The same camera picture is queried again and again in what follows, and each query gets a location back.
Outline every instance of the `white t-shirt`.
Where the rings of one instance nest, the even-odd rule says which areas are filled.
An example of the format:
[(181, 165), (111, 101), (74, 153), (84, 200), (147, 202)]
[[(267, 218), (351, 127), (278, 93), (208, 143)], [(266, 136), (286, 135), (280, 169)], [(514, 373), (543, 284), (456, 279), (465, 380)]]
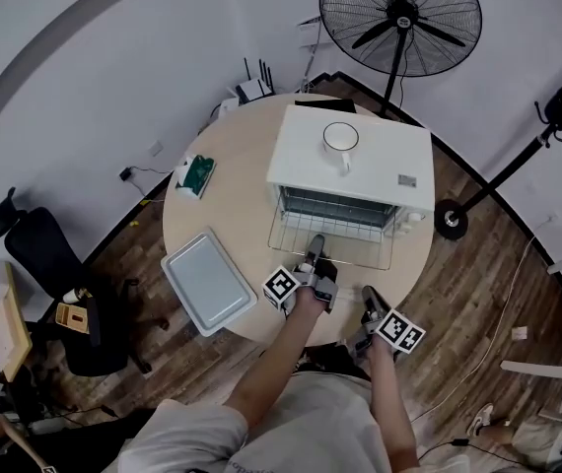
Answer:
[[(118, 472), (390, 473), (370, 397), (371, 385), (355, 377), (295, 373), (250, 434), (233, 408), (166, 400), (121, 452)], [(452, 462), (442, 473), (469, 471), (466, 457)]]

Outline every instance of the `glass mug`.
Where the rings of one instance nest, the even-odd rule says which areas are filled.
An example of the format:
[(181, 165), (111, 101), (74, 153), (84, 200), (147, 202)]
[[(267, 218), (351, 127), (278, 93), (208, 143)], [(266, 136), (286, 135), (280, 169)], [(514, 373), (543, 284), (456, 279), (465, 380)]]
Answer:
[(351, 171), (351, 154), (358, 142), (358, 130), (346, 122), (332, 122), (322, 131), (322, 146), (344, 175)]

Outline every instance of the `round table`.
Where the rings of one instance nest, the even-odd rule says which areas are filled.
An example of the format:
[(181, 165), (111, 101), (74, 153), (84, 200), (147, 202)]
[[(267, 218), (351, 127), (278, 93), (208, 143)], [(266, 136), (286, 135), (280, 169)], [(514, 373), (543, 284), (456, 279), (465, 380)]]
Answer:
[[(172, 176), (165, 197), (163, 233), (171, 254), (211, 227), (244, 275), (258, 302), (229, 323), (234, 333), (269, 344), (285, 321), (261, 291), (265, 278), (280, 264), (292, 268), (301, 256), (268, 247), (276, 205), (265, 178), (285, 108), (295, 100), (325, 100), (322, 95), (278, 95), (253, 101), (206, 128), (189, 146), (188, 154), (213, 158), (216, 168), (200, 200), (176, 193)], [(373, 115), (357, 106), (358, 113)], [(432, 243), (431, 216), (392, 245), (389, 270), (339, 264), (338, 296), (330, 314), (323, 313), (308, 345), (348, 338), (360, 326), (364, 310), (361, 290), (374, 286), (393, 307), (408, 295), (426, 263)]]

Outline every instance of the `office chair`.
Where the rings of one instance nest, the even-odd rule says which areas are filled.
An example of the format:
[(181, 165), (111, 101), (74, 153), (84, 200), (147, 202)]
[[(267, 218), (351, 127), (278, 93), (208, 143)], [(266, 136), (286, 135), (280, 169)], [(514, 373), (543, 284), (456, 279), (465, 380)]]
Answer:
[[(127, 295), (129, 287), (138, 281), (126, 280), (118, 296), (107, 279), (82, 265), (53, 215), (44, 207), (30, 212), (17, 210), (12, 201), (14, 192), (13, 187), (0, 203), (0, 237), (5, 235), (7, 251), (56, 301), (72, 289), (86, 288), (92, 295), (86, 299), (89, 334), (56, 323), (29, 322), (35, 345), (60, 339), (69, 371), (81, 376), (118, 372), (127, 365), (128, 356), (142, 373), (150, 372), (152, 367), (139, 358), (128, 340)], [(163, 318), (143, 324), (169, 327)]]

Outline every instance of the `oven knob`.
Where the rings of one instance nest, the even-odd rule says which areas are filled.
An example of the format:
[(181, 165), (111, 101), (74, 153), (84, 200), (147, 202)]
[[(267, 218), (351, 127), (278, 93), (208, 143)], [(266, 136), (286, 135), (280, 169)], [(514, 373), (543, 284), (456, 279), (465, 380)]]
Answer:
[(421, 216), (421, 214), (419, 214), (419, 212), (411, 212), (410, 214), (408, 214), (408, 223), (411, 224), (416, 224), (419, 221), (421, 221), (423, 219), (423, 217)]

